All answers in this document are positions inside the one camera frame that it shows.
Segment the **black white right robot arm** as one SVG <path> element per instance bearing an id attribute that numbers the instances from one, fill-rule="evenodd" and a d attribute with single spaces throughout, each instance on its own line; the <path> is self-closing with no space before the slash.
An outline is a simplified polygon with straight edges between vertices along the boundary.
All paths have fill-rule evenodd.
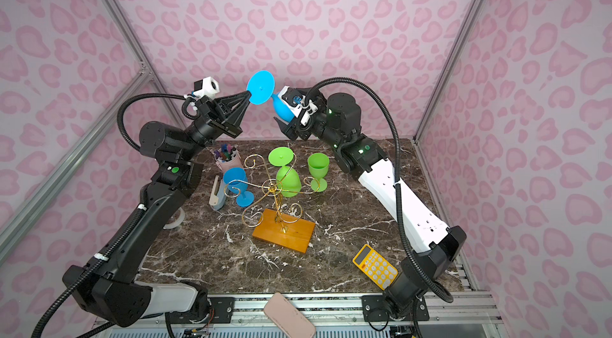
<path id="1" fill-rule="evenodd" d="M 407 184 L 396 178 L 388 155 L 361 127 L 361 108 L 347 93 L 318 95 L 304 101 L 303 89 L 273 95 L 280 130 L 290 140 L 315 136 L 328 145 L 339 168 L 373 194 L 394 217 L 409 254 L 392 280 L 382 283 L 382 311 L 399 319 L 416 309 L 417 301 L 454 262 L 466 241 L 459 226 L 438 218 Z"/>

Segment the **green glass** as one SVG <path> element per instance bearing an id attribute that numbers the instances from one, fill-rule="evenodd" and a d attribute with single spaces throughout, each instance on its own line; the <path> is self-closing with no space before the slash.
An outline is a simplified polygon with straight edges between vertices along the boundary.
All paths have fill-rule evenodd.
<path id="1" fill-rule="evenodd" d="M 308 158 L 309 173 L 311 179 L 309 185 L 315 192 L 325 191 L 328 183 L 325 176 L 328 174 L 330 159 L 324 153 L 314 153 Z"/>
<path id="2" fill-rule="evenodd" d="M 292 167 L 295 154 L 288 147 L 278 147 L 269 153 L 269 162 L 278 167 L 276 185 L 285 198 L 295 197 L 301 191 L 301 179 Z"/>

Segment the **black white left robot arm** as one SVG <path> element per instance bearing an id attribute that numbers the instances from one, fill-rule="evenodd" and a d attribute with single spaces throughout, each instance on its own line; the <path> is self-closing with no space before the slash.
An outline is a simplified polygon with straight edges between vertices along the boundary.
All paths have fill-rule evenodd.
<path id="1" fill-rule="evenodd" d="M 120 327 L 142 317 L 175 314 L 182 320 L 202 321 L 210 314 L 207 290 L 194 282 L 174 285 L 144 284 L 135 280 L 143 259 L 169 219 L 193 195 L 202 178 L 197 155 L 220 136 L 242 133 L 241 122 L 250 106 L 250 92 L 211 99 L 172 95 L 197 109 L 191 124 L 179 129 L 150 121 L 134 141 L 124 125 L 124 113 L 145 93 L 127 99 L 119 107 L 117 125 L 127 143 L 142 156 L 155 159 L 158 168 L 140 190 L 140 199 L 128 219 L 109 242 L 85 266 L 71 266 L 62 280 L 66 289 L 51 308 L 74 298 L 90 312 Z"/>

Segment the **blue glass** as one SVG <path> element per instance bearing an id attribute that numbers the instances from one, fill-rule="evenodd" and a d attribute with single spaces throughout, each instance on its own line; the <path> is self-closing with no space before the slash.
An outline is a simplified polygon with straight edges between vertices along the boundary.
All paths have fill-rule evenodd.
<path id="1" fill-rule="evenodd" d="M 247 208 L 254 201 L 254 195 L 248 190 L 245 170 L 241 167 L 229 169 L 223 175 L 223 181 L 226 188 L 235 195 L 236 204 L 239 207 Z"/>
<path id="2" fill-rule="evenodd" d="M 256 72 L 249 80 L 247 91 L 251 94 L 250 103 L 263 105 L 267 100 L 273 100 L 273 108 L 279 118 L 285 123 L 291 122 L 295 116 L 290 107 L 273 91 L 276 87 L 273 74 L 267 70 Z"/>

